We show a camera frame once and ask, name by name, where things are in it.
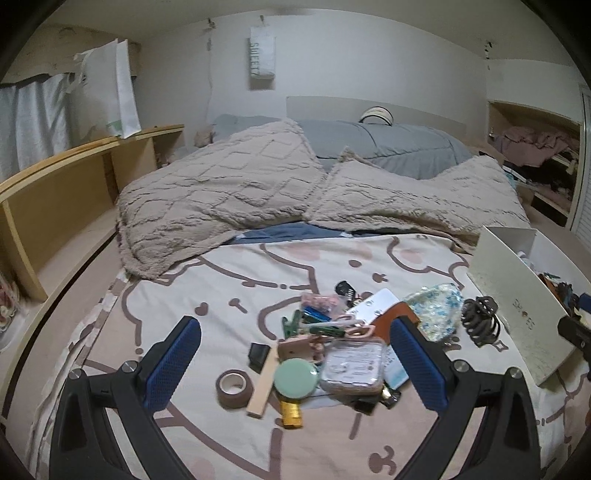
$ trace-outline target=ceiling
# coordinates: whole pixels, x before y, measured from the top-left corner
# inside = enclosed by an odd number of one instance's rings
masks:
[[[66,0],[47,23],[80,25],[141,42],[207,17],[265,10],[297,15],[326,8],[391,18],[443,37],[484,57],[573,65],[546,24],[521,0]]]

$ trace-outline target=gold cylinder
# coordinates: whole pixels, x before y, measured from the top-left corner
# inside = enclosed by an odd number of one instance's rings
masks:
[[[299,400],[281,397],[279,399],[279,404],[281,406],[281,419],[283,421],[283,428],[300,429],[304,426],[301,418]]]

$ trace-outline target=round object on headboard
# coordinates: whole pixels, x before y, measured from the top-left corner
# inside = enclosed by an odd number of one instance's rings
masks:
[[[392,116],[390,111],[387,108],[384,108],[383,106],[373,106],[371,108],[368,108],[365,112],[363,112],[363,115],[361,115],[359,123],[362,124],[363,121],[366,118],[369,118],[370,116],[382,119],[389,126],[392,126],[392,124],[394,123],[394,117]]]

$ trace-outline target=floor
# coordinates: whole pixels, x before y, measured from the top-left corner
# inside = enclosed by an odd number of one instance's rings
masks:
[[[591,280],[591,253],[579,240],[534,209],[528,210],[532,226],[552,240]],[[121,269],[112,241],[88,266],[51,314],[35,342],[20,376],[7,422],[7,438],[21,458],[41,390],[53,371],[72,331],[105,294]]]
[[[113,240],[82,272],[41,330],[22,369],[7,419],[6,437],[21,459],[41,390],[72,332],[105,295],[119,270],[121,261]]]

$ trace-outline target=cartoon print bedspread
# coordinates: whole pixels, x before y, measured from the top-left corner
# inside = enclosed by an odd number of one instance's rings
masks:
[[[468,259],[452,252],[451,245],[448,239],[407,234],[219,247],[158,280],[131,282],[110,312],[85,370],[109,372],[125,360],[139,359],[182,316],[195,316],[203,332],[201,346],[169,406],[155,418],[197,479],[394,478],[436,418],[410,382],[392,410],[378,405],[372,416],[364,416],[344,405],[305,409],[304,427],[284,430],[273,395],[263,418],[250,418],[244,409],[224,410],[217,403],[215,380],[227,369],[240,369],[256,383],[257,374],[248,368],[249,346],[282,336],[281,316],[291,316],[302,291],[329,293],[347,280],[364,296],[386,287],[403,298],[423,286],[451,282],[465,298],[474,298],[479,292],[466,274]],[[588,368],[581,357],[573,355],[545,388],[538,388],[504,330],[494,345],[478,349],[460,327],[448,355],[476,370],[504,373],[517,366],[526,372],[542,476],[550,478],[591,418]],[[481,415],[473,416],[445,478],[461,468]],[[132,473],[147,478],[117,415],[109,417]]]

